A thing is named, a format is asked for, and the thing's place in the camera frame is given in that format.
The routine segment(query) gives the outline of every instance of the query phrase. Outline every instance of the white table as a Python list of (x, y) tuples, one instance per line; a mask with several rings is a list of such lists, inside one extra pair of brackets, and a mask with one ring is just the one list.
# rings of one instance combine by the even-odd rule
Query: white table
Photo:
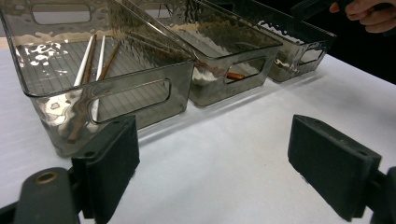
[[(0, 50), (0, 207), (22, 182), (71, 162), (55, 153)], [(317, 71), (140, 130), (140, 164), (110, 223), (346, 223), (288, 162), (291, 120), (332, 125), (396, 165), (396, 86), (327, 55)], [(368, 224), (372, 212), (362, 219)]]

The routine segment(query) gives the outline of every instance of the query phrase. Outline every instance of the plastic storage bin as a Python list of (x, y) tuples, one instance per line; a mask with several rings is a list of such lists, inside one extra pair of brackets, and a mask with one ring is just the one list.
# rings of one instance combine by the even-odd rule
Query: plastic storage bin
[(120, 116), (140, 129), (186, 110), (195, 57), (117, 1), (9, 0), (1, 16), (21, 87), (60, 156)]
[(317, 69), (336, 35), (253, 0), (205, 0), (283, 43), (268, 77), (283, 82)]
[(214, 104), (261, 86), (281, 42), (200, 1), (123, 0), (197, 57), (190, 99)]

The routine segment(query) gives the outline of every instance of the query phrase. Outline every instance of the finger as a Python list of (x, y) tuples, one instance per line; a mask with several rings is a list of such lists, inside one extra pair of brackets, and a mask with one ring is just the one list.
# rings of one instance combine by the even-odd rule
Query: finger
[(369, 13), (366, 17), (360, 19), (363, 25), (375, 25), (396, 18), (396, 7), (389, 7)]
[(336, 2), (333, 3), (333, 4), (330, 6), (329, 11), (330, 11), (331, 13), (339, 12), (339, 11), (340, 11), (340, 7), (338, 6), (338, 3), (336, 3)]
[(363, 12), (357, 13), (357, 14), (351, 14), (351, 15), (347, 14), (346, 16), (351, 21), (359, 21), (359, 20), (367, 17), (369, 14), (370, 14), (370, 10), (366, 10), (366, 11), (363, 11)]
[(346, 14), (358, 14), (380, 3), (391, 3), (396, 6), (396, 0), (354, 0), (346, 6)]
[(366, 26), (366, 31), (368, 33), (379, 34), (389, 31), (396, 27), (396, 19), (392, 19), (390, 21), (384, 21), (376, 25), (368, 25)]

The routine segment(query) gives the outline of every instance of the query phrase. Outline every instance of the black clamp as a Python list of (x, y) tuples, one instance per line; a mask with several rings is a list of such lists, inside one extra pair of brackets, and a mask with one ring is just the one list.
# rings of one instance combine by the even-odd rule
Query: black clamp
[(294, 115), (289, 162), (344, 220), (396, 223), (396, 167), (378, 171), (381, 156), (318, 119)]
[(81, 210), (107, 223), (140, 162), (134, 117), (107, 124), (71, 161), (69, 170), (28, 177), (19, 201), (0, 209), (0, 223), (75, 224)]

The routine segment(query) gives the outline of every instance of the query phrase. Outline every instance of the dark background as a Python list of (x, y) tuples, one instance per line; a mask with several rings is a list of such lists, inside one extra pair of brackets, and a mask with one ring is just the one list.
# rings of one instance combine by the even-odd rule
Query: dark background
[[(302, 0), (257, 1), (290, 15), (290, 8)], [(306, 22), (337, 35), (328, 54), (396, 84), (396, 35), (369, 34), (358, 21), (350, 21), (343, 13), (330, 13), (329, 9)]]

